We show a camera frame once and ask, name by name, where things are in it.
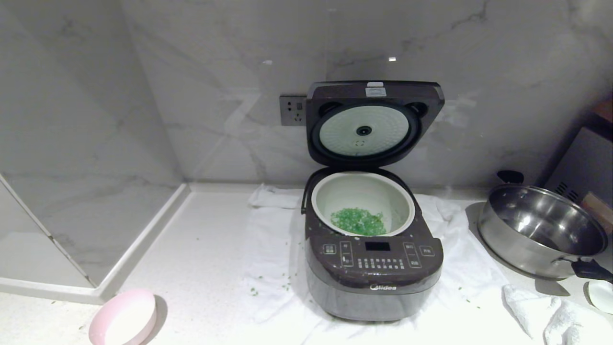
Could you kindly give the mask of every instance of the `pink bowl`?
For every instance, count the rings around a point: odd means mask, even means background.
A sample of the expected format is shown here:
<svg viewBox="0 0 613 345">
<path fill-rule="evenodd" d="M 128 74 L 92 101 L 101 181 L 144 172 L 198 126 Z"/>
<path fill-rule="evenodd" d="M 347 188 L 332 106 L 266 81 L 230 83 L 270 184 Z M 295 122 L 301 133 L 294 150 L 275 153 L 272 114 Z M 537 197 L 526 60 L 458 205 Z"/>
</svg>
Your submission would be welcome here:
<svg viewBox="0 0 613 345">
<path fill-rule="evenodd" d="M 136 289 L 113 297 L 100 308 L 89 325 L 94 345 L 138 345 L 155 326 L 155 296 Z"/>
</svg>

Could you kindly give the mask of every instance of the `control panel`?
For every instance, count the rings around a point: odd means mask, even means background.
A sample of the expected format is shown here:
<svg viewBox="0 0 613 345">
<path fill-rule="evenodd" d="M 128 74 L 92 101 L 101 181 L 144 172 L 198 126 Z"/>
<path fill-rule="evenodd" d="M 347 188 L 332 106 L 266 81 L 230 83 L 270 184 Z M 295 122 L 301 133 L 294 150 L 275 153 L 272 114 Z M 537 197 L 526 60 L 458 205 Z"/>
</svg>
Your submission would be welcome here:
<svg viewBox="0 0 613 345">
<path fill-rule="evenodd" d="M 403 274 L 443 261 L 434 238 L 313 236 L 314 252 L 332 266 L 372 274 Z"/>
</svg>

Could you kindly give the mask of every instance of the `rice cooker lid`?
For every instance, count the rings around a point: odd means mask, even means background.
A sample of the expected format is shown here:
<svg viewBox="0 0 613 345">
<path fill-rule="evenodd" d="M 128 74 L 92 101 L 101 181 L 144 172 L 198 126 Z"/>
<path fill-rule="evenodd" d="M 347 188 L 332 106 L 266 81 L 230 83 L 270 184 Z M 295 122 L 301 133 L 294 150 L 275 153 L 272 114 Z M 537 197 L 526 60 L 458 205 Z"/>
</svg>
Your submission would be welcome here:
<svg viewBox="0 0 613 345">
<path fill-rule="evenodd" d="M 344 169 L 395 163 L 417 144 L 444 103 L 440 87 L 425 97 L 412 94 L 436 83 L 378 82 L 383 86 L 374 89 L 379 91 L 364 92 L 369 84 L 373 83 L 317 83 L 315 91 L 311 88 L 306 101 L 307 142 L 315 161 Z M 329 90 L 318 94 L 318 88 Z"/>
</svg>

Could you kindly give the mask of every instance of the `midea logo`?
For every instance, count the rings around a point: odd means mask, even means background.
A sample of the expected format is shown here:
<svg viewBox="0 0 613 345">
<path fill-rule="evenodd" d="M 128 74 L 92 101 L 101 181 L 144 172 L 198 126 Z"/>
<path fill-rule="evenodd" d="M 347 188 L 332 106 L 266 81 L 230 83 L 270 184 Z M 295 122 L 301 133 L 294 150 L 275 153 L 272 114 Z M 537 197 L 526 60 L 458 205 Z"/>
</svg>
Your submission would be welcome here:
<svg viewBox="0 0 613 345">
<path fill-rule="evenodd" d="M 372 291 L 377 291 L 377 290 L 396 290 L 396 287 L 393 285 L 379 285 L 379 284 L 373 284 L 370 286 L 370 290 Z"/>
</svg>

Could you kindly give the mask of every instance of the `green food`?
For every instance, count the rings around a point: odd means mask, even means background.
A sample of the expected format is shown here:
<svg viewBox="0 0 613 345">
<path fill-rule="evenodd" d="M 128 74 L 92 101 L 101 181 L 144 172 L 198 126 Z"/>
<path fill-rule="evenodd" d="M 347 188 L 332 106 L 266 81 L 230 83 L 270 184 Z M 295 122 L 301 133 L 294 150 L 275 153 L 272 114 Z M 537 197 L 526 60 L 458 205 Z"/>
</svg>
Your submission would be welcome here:
<svg viewBox="0 0 613 345">
<path fill-rule="evenodd" d="M 383 213 L 372 215 L 365 209 L 342 209 L 332 213 L 332 224 L 350 233 L 379 236 L 387 231 L 383 226 Z"/>
</svg>

